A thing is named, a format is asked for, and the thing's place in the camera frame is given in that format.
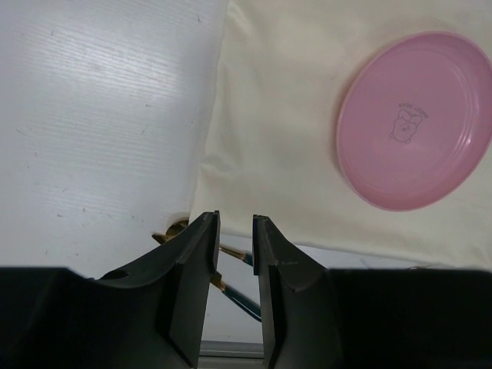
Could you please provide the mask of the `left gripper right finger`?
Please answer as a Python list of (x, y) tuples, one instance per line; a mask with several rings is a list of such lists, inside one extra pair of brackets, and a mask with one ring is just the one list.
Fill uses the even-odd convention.
[(325, 268), (288, 241), (266, 216), (253, 216), (252, 235), (266, 367), (330, 367), (331, 302)]

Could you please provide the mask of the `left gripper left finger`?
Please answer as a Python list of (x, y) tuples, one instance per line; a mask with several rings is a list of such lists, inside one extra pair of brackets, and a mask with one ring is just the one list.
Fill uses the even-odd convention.
[(112, 367), (197, 366), (219, 233), (219, 213), (205, 212), (178, 236), (98, 279), (110, 294)]

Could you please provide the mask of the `cream cloth placemat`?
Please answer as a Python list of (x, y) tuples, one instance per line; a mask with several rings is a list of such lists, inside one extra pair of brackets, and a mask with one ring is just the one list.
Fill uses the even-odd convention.
[(429, 265), (491, 266), (491, 141), (471, 175), (412, 211), (374, 207), (337, 159), (337, 117), (382, 49), (424, 32), (477, 44), (491, 63), (489, 1), (231, 1), (191, 214), (228, 234), (266, 215), (295, 244)]

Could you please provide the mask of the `pink plate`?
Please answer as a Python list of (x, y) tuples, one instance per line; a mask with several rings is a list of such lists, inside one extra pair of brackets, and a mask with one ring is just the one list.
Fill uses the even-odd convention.
[(337, 117), (351, 190), (412, 211), (458, 188), (491, 141), (491, 63), (470, 39), (424, 32), (382, 49), (357, 74)]

